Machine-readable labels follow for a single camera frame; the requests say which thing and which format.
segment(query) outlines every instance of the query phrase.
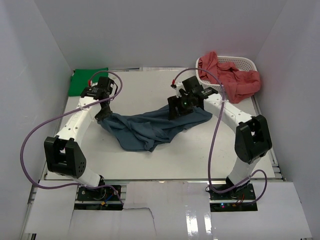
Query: perforated basket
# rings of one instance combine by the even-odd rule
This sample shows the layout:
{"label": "perforated basket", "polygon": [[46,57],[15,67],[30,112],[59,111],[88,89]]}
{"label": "perforated basket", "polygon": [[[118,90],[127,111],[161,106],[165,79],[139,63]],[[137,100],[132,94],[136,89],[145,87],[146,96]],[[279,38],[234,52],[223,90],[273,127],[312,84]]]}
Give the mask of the perforated basket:
{"label": "perforated basket", "polygon": [[[254,70],[257,71],[256,65],[253,61],[245,57],[237,57],[237,56],[218,56],[219,63],[226,63],[226,62],[233,62],[235,66],[240,71],[250,71]],[[195,62],[195,67],[198,67],[199,58]],[[199,77],[198,70],[195,71],[196,78],[198,79],[199,83],[203,85],[204,88],[212,87],[213,89],[217,90],[218,92],[222,92],[221,87],[219,84],[211,84],[207,80],[201,80]]]}

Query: plastic laundry basket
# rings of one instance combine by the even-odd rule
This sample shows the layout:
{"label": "plastic laundry basket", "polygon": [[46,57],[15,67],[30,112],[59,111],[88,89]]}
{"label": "plastic laundry basket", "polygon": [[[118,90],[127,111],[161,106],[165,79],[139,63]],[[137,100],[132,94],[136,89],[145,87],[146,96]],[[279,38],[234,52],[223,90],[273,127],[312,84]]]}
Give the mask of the plastic laundry basket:
{"label": "plastic laundry basket", "polygon": [[[237,56],[218,56],[219,63],[226,63],[226,62],[233,62],[235,66],[240,71],[250,71],[254,70],[257,71],[256,65],[253,61],[245,57],[237,57]],[[198,67],[199,58],[195,62],[195,67]],[[211,84],[207,80],[201,80],[199,78],[198,70],[195,71],[196,78],[198,79],[199,83],[203,85],[204,88],[212,87],[213,89],[217,90],[218,92],[222,92],[221,87],[219,84]]]}

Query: white table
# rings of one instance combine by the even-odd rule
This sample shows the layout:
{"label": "white table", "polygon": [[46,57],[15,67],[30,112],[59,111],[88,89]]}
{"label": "white table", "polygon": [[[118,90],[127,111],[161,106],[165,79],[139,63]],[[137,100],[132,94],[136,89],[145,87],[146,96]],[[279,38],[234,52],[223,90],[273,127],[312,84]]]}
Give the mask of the white table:
{"label": "white table", "polygon": [[[177,71],[118,72],[123,80],[122,92],[110,103],[111,110],[121,115],[135,115],[157,110],[168,104],[167,98],[175,91],[170,87]],[[179,77],[183,81],[193,76],[187,71]],[[66,111],[73,110],[79,97],[69,97]],[[251,115],[256,115],[250,98],[236,105]],[[62,126],[68,117],[62,120]],[[217,117],[175,136],[171,143],[156,147],[153,152],[124,151],[117,139],[96,122],[92,122],[83,138],[81,149],[87,165],[109,180],[175,180],[206,179],[208,155]],[[211,176],[224,179],[232,170],[236,153],[235,134],[223,122],[220,124],[213,149]],[[255,169],[262,169],[274,178],[271,153],[263,157]],[[49,172],[46,179],[62,177]]]}

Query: green object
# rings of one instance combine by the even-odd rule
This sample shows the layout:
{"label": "green object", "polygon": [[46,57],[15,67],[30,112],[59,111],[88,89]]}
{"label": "green object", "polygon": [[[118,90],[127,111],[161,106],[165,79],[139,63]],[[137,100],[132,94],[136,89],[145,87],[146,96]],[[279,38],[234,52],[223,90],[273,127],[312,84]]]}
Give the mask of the green object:
{"label": "green object", "polygon": [[[74,71],[73,76],[70,78],[71,83],[69,87],[69,97],[80,96],[85,87],[88,87],[88,81],[93,74],[98,71],[108,70],[108,68],[100,68],[100,69],[76,69]],[[107,72],[102,72],[94,76],[92,82],[97,83],[99,77],[108,77]]]}

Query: blue cloth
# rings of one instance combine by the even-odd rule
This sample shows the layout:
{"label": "blue cloth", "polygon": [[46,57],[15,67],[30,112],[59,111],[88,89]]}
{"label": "blue cloth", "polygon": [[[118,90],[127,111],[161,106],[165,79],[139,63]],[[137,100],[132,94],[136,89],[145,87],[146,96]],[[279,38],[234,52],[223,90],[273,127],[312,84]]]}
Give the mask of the blue cloth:
{"label": "blue cloth", "polygon": [[209,121],[212,114],[195,107],[193,113],[168,120],[169,106],[134,116],[122,116],[113,113],[100,124],[114,135],[126,151],[152,152],[157,145],[170,143],[184,129]]}

